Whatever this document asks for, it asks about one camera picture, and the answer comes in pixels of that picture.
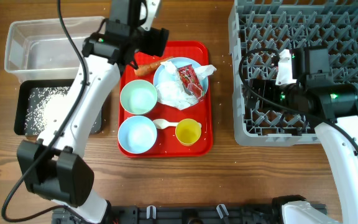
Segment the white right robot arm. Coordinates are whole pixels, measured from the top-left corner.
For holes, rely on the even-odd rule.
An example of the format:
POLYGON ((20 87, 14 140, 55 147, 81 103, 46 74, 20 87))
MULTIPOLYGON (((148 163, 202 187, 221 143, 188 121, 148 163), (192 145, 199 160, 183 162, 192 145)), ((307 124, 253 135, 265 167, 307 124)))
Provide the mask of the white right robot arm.
POLYGON ((240 78, 248 90, 247 105, 263 102, 272 110, 302 115, 313 127, 325 154, 341 203, 343 223, 358 223, 358 91, 334 82, 326 47, 248 51, 242 61, 270 53, 275 81, 240 78))

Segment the red snack wrapper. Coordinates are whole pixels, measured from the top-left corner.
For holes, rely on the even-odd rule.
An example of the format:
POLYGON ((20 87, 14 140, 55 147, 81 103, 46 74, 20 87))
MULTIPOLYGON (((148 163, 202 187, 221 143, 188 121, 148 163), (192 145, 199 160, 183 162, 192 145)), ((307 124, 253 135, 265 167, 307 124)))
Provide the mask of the red snack wrapper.
POLYGON ((204 90, 192 65, 178 68, 178 74, 185 89, 197 99, 204 97, 204 90))

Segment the orange carrot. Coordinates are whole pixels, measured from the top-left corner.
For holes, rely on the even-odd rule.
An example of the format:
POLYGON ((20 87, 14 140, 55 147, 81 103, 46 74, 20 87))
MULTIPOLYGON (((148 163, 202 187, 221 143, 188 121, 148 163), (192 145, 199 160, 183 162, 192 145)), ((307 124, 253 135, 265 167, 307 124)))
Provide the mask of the orange carrot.
POLYGON ((137 77, 143 77, 146 76, 154 71, 156 71, 156 69, 158 69, 158 67, 160 66, 160 64, 162 62, 165 62, 167 60, 170 60, 172 57, 167 57, 161 60, 158 60, 156 62, 152 62, 150 64, 145 64, 145 65, 140 65, 138 67, 138 69, 134 70, 134 74, 137 77))

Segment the light blue bowl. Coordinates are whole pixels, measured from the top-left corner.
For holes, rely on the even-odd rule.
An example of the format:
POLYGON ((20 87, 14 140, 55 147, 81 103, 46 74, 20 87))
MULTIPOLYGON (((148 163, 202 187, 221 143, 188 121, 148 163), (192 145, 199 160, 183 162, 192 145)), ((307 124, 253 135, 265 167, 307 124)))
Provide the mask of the light blue bowl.
POLYGON ((132 116, 120 125, 117 137, 123 150, 131 154, 142 154, 154 146, 157 128, 145 116, 132 116))

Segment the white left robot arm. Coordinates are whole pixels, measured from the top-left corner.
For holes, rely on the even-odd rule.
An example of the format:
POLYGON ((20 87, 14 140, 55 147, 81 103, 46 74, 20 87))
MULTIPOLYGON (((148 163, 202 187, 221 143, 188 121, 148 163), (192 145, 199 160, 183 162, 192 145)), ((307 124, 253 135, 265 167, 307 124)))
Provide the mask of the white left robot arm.
POLYGON ((112 223, 111 204, 93 190, 94 172, 83 160, 95 119, 137 52, 162 56, 169 32, 154 29, 159 0, 113 1, 110 15, 76 49, 77 75, 65 106, 36 141, 22 141, 17 160, 26 189, 54 201, 81 223, 112 223))

